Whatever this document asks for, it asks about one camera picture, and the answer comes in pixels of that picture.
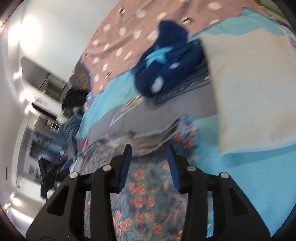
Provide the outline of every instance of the white dot pattern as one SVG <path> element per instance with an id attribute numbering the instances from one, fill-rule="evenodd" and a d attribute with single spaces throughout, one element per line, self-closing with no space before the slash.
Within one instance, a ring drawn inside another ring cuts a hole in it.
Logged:
<path id="1" fill-rule="evenodd" d="M 107 48 L 109 48 L 110 44 L 106 44 L 103 48 L 103 51 L 105 51 Z"/>
<path id="2" fill-rule="evenodd" d="M 99 57 L 95 57 L 94 60 L 93 60 L 93 63 L 96 64 L 99 60 L 100 60 Z"/>
<path id="3" fill-rule="evenodd" d="M 99 78 L 100 78 L 100 76 L 98 74 L 96 74 L 96 76 L 94 77 L 94 81 L 98 82 Z"/>
<path id="4" fill-rule="evenodd" d="M 105 26 L 104 26 L 104 32 L 106 33 L 106 32 L 108 32 L 109 30 L 110 30 L 110 28 L 111 28 L 111 25 L 108 23 L 108 24 L 106 24 Z"/>
<path id="5" fill-rule="evenodd" d="M 103 72 L 106 71 L 107 68 L 108 68 L 108 63 L 105 63 L 104 66 L 103 66 L 103 68 L 102 68 L 102 71 Z"/>
<path id="6" fill-rule="evenodd" d="M 123 35 L 125 35 L 125 33 L 126 33 L 126 28 L 125 28 L 125 27 L 122 27 L 122 28 L 119 30 L 119 32 L 118 32 L 118 34 L 119 34 L 120 37 L 122 37 Z"/>
<path id="7" fill-rule="evenodd" d="M 154 83 L 153 85 L 151 86 L 151 92 L 152 93 L 157 93 L 161 90 L 161 88 L 163 87 L 163 84 L 164 84 L 164 79 L 161 77 L 161 76 L 158 76 L 155 80 L 154 80 Z"/>
<path id="8" fill-rule="evenodd" d="M 126 61 L 128 59 L 128 57 L 131 56 L 132 54 L 133 54 L 133 52 L 132 51 L 129 51 L 127 53 L 127 55 L 124 57 L 123 61 Z"/>
<path id="9" fill-rule="evenodd" d="M 166 16 L 166 12 L 162 12 L 161 14 L 159 14 L 157 20 L 162 19 L 164 16 Z"/>
<path id="10" fill-rule="evenodd" d="M 213 20 L 213 21 L 210 22 L 210 25 L 212 25 L 212 24 L 214 24 L 216 22 L 219 22 L 219 21 L 220 21 L 219 19 Z"/>
<path id="11" fill-rule="evenodd" d="M 141 10 L 137 11 L 137 13 L 136 13 L 136 17 L 138 19 L 143 18 L 145 15 L 146 15 L 146 10 L 145 9 L 141 9 Z"/>
<path id="12" fill-rule="evenodd" d="M 96 39 L 96 40 L 93 42 L 93 46 L 96 47 L 96 46 L 98 46 L 98 44 L 99 44 L 99 40 Z"/>
<path id="13" fill-rule="evenodd" d="M 133 38 L 134 39 L 137 39 L 137 38 L 139 38 L 140 37 L 140 35 L 141 35 L 141 30 L 136 30 L 134 33 L 133 33 Z"/>
<path id="14" fill-rule="evenodd" d="M 175 63 L 173 63 L 173 64 L 169 67 L 169 69 L 175 69 L 175 68 L 177 68 L 179 65 L 180 65 L 179 62 L 175 62 Z"/>
<path id="15" fill-rule="evenodd" d="M 211 2 L 207 7 L 211 10 L 218 10 L 222 7 L 222 4 L 219 2 Z"/>
<path id="16" fill-rule="evenodd" d="M 123 50 L 123 48 L 121 47 L 121 48 L 119 48 L 117 51 L 116 51 L 116 53 L 115 53 L 115 56 L 116 57 L 118 57 L 119 55 L 121 55 L 121 53 L 122 53 L 122 50 Z"/>
<path id="17" fill-rule="evenodd" d="M 153 40 L 157 39 L 158 34 L 159 33 L 158 33 L 157 30 L 153 31 L 152 33 L 149 34 L 149 36 L 147 37 L 147 40 L 148 41 L 153 41 Z"/>

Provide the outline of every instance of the orange flower pattern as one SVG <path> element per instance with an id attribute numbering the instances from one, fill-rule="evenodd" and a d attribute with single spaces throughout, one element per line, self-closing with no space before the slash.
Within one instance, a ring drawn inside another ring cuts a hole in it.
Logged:
<path id="1" fill-rule="evenodd" d="M 136 170 L 135 178 L 137 180 L 143 180 L 144 179 L 144 169 L 143 168 L 139 168 L 139 169 Z"/>
<path id="2" fill-rule="evenodd" d="M 153 221 L 153 214 L 151 212 L 145 213 L 145 218 L 147 222 L 152 222 Z"/>
<path id="3" fill-rule="evenodd" d="M 141 213 L 137 213 L 135 216 L 136 222 L 137 223 L 142 223 L 143 222 L 143 215 Z"/>
<path id="4" fill-rule="evenodd" d="M 125 222 L 126 227 L 128 228 L 128 227 L 131 226 L 131 224 L 132 224 L 133 221 L 132 221 L 131 218 L 126 218 L 126 219 L 124 220 L 124 222 Z"/>
<path id="5" fill-rule="evenodd" d="M 182 234 L 183 234 L 183 230 L 180 230 L 178 235 L 177 235 L 176 241 L 181 241 Z"/>
<path id="6" fill-rule="evenodd" d="M 129 183 L 129 191 L 134 194 L 137 191 L 136 183 Z"/>
<path id="7" fill-rule="evenodd" d="M 118 221 L 122 217 L 122 214 L 119 210 L 115 211 L 115 220 Z"/>
<path id="8" fill-rule="evenodd" d="M 164 171 L 169 171 L 169 170 L 170 170 L 170 167 L 169 167 L 169 165 L 168 165 L 168 160 L 167 160 L 167 159 L 165 159 L 165 160 L 163 161 L 162 169 L 163 169 Z"/>
<path id="9" fill-rule="evenodd" d="M 122 235 L 122 229 L 120 227 L 116 228 L 116 234 L 121 236 Z"/>
<path id="10" fill-rule="evenodd" d="M 148 149 L 149 149 L 148 146 L 141 146 L 141 147 L 139 147 L 138 151 L 139 151 L 139 152 L 145 152 L 145 151 L 147 151 Z"/>
<path id="11" fill-rule="evenodd" d="M 137 183 L 137 191 L 141 196 L 145 195 L 146 194 L 145 184 Z"/>
<path id="12" fill-rule="evenodd" d="M 161 233 L 163 232 L 162 227 L 161 227 L 159 224 L 157 224 L 157 223 L 154 223 L 154 224 L 152 225 L 152 229 L 153 229 L 153 231 L 154 231 L 156 234 L 161 234 Z"/>
<path id="13" fill-rule="evenodd" d="M 133 203 L 135 204 L 136 208 L 141 208 L 142 207 L 142 198 L 139 196 L 135 196 Z"/>
<path id="14" fill-rule="evenodd" d="M 149 207 L 153 207 L 154 206 L 154 197 L 153 196 L 149 196 L 147 199 L 147 204 Z"/>
<path id="15" fill-rule="evenodd" d="M 190 164 L 197 165 L 196 134 L 195 126 L 189 119 L 180 117 L 176 131 L 166 141 L 157 145 L 157 149 L 154 149 L 156 146 L 148 146 L 149 150 L 133 156 L 125 188 L 120 194 L 110 194 L 113 224 L 118 240 L 155 239 L 160 241 L 164 235 L 172 241 L 181 240 L 187 195 L 180 195 L 174 188 L 165 149 L 168 143 L 172 143 L 178 155 L 186 157 Z M 122 135 L 106 135 L 103 139 L 89 145 L 84 151 L 84 163 L 80 173 L 82 175 L 92 173 L 110 163 L 113 156 L 121 155 L 125 146 L 111 148 L 106 145 L 108 140 L 120 137 Z M 86 236 L 89 235 L 90 230 L 90 197 L 90 193 L 87 193 Z M 208 203 L 211 211 L 213 207 L 210 201 Z"/>

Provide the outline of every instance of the ceiling light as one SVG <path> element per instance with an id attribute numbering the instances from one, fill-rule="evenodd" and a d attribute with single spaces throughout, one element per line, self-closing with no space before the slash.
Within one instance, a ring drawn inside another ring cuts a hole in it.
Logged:
<path id="1" fill-rule="evenodd" d="M 19 77 L 20 77 L 20 73 L 19 73 L 19 72 L 15 73 L 15 74 L 13 75 L 13 78 L 14 78 L 14 79 L 17 79 L 17 78 L 19 78 Z"/>
<path id="2" fill-rule="evenodd" d="M 26 109 L 25 109 L 25 113 L 28 113 L 28 112 L 30 111 L 30 106 L 31 106 L 31 104 L 29 104 L 29 105 L 26 107 Z"/>
<path id="3" fill-rule="evenodd" d="M 12 200 L 12 203 L 13 203 L 14 205 L 16 205 L 16 206 L 19 206 L 19 205 L 22 204 L 21 201 L 20 201 L 19 199 L 17 199 L 17 198 L 14 198 L 14 199 Z"/>
<path id="4" fill-rule="evenodd" d="M 27 99 L 29 102 L 35 102 L 35 96 L 29 90 L 24 90 L 20 95 L 20 101 Z"/>
<path id="5" fill-rule="evenodd" d="M 20 31 L 21 31 L 21 26 L 16 25 L 13 28 L 11 28 L 8 32 L 8 43 L 10 45 L 15 45 L 19 42 L 20 39 Z"/>

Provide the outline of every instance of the pillow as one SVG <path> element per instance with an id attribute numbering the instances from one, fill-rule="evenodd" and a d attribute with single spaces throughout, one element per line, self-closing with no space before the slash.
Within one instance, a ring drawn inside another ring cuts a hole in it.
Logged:
<path id="1" fill-rule="evenodd" d="M 264 151 L 296 143 L 296 61 L 286 35 L 202 34 L 219 113 L 219 151 Z"/>

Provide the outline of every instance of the clamp jaw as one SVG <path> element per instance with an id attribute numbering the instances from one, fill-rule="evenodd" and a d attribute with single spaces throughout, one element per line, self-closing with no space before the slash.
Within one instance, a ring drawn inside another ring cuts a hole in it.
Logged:
<path id="1" fill-rule="evenodd" d="M 127 144 L 122 155 L 109 165 L 87 175 L 72 172 L 41 209 L 26 238 L 28 241 L 116 241 L 110 193 L 125 185 L 132 150 Z M 188 193 L 181 241 L 266 241 L 269 231 L 251 202 L 231 176 L 205 174 L 167 146 L 175 188 Z M 91 238 L 84 236 L 86 192 L 91 191 Z M 207 192 L 213 193 L 214 233 L 207 238 Z"/>
<path id="2" fill-rule="evenodd" d="M 260 215 L 226 172 L 205 174 L 167 146 L 167 160 L 175 188 L 188 193 L 181 241 L 265 241 L 270 233 Z M 212 191 L 214 233 L 207 238 L 207 191 Z"/>

